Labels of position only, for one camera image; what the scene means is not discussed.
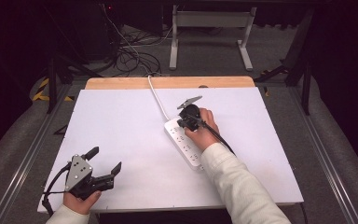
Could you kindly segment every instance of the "black cable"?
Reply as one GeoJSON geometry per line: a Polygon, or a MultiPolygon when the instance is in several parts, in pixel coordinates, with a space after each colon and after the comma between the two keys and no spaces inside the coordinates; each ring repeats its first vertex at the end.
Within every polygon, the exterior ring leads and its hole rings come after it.
{"type": "MultiPolygon", "coordinates": [[[[128,36],[131,39],[131,40],[127,39],[131,44],[141,42],[142,40],[144,40],[148,37],[154,37],[150,33],[147,33],[144,31],[133,31],[133,32],[124,34],[124,36],[128,36]]],[[[155,43],[155,42],[159,41],[160,39],[161,39],[161,37],[158,37],[157,40],[154,40],[152,43],[155,43]]]]}
{"type": "Polygon", "coordinates": [[[146,67],[147,71],[150,71],[153,74],[161,73],[161,65],[159,60],[148,53],[138,52],[138,54],[133,53],[132,51],[124,48],[120,48],[118,51],[118,59],[115,68],[121,73],[113,75],[113,77],[120,76],[127,73],[127,76],[130,72],[138,68],[139,65],[146,67]]]}
{"type": "Polygon", "coordinates": [[[209,126],[204,120],[202,121],[201,125],[202,127],[207,128],[213,134],[213,136],[215,136],[220,142],[222,142],[228,148],[228,150],[230,150],[230,152],[235,155],[234,151],[228,145],[226,140],[217,131],[215,131],[211,126],[209,126]]]}
{"type": "Polygon", "coordinates": [[[43,197],[43,201],[42,201],[42,205],[46,208],[46,210],[48,210],[48,214],[52,217],[54,212],[53,209],[51,208],[51,204],[48,201],[48,196],[51,194],[51,188],[53,187],[53,185],[55,184],[55,182],[57,181],[57,179],[60,177],[60,175],[62,175],[63,172],[68,171],[69,168],[71,168],[71,162],[68,162],[68,164],[66,164],[57,174],[56,176],[54,176],[53,180],[51,180],[50,184],[48,185],[48,190],[46,190],[46,192],[44,192],[43,194],[45,195],[43,197]]]}
{"type": "Polygon", "coordinates": [[[307,218],[307,213],[305,212],[304,204],[300,203],[300,206],[301,206],[301,210],[303,211],[304,222],[305,222],[305,224],[308,224],[308,218],[307,218]]]}

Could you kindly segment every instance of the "white sleeve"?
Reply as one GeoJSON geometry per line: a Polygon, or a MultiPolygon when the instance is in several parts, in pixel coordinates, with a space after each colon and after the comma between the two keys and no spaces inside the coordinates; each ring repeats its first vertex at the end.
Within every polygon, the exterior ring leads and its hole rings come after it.
{"type": "Polygon", "coordinates": [[[201,155],[201,163],[233,223],[290,223],[257,178],[225,146],[209,146],[201,155]]]}
{"type": "Polygon", "coordinates": [[[81,215],[72,211],[65,205],[61,205],[48,220],[47,224],[87,224],[89,222],[89,217],[90,214],[81,215]]]}

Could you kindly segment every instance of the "white board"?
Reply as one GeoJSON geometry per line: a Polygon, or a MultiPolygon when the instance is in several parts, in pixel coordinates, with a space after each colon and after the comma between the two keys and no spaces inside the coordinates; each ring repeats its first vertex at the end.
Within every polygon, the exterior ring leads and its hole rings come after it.
{"type": "MultiPolygon", "coordinates": [[[[223,138],[265,186],[275,203],[303,202],[258,88],[157,89],[166,113],[177,117],[188,98],[213,111],[223,138]]],[[[108,175],[122,161],[115,187],[103,192],[99,213],[222,207],[204,171],[193,171],[164,132],[165,117],[151,90],[84,90],[76,102],[48,183],[75,154],[93,147],[93,176],[108,175]]],[[[62,191],[65,175],[52,191],[62,191]]],[[[62,195],[50,195],[52,208],[62,195]]],[[[39,212],[46,212],[41,205],[39,212]]]]}

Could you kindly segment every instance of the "metal stand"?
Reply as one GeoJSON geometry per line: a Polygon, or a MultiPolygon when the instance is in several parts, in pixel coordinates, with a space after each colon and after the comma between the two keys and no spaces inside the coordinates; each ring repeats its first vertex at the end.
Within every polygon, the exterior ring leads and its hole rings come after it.
{"type": "Polygon", "coordinates": [[[177,27],[246,27],[242,40],[238,40],[243,63],[247,71],[253,71],[253,66],[246,50],[249,34],[255,19],[256,7],[250,12],[206,12],[206,11],[172,11],[172,45],[170,69],[176,69],[178,54],[177,27]]]}
{"type": "Polygon", "coordinates": [[[309,115],[308,110],[309,98],[310,98],[310,66],[308,62],[308,56],[304,55],[302,49],[304,47],[305,39],[310,28],[310,23],[313,15],[313,8],[307,10],[303,20],[298,26],[295,38],[289,51],[286,54],[282,65],[273,69],[272,71],[266,72],[263,76],[255,78],[254,82],[264,82],[271,77],[275,77],[283,71],[289,71],[288,76],[285,80],[287,86],[295,86],[301,77],[304,75],[304,86],[301,96],[301,104],[304,112],[309,115]]]}

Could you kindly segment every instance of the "white power strip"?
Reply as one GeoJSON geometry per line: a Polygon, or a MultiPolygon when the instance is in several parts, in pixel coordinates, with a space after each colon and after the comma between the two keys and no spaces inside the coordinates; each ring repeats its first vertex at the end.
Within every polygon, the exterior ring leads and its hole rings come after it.
{"type": "Polygon", "coordinates": [[[203,170],[201,165],[201,150],[185,135],[185,130],[179,126],[176,119],[171,119],[164,124],[165,132],[171,138],[180,154],[193,170],[203,170]]]}

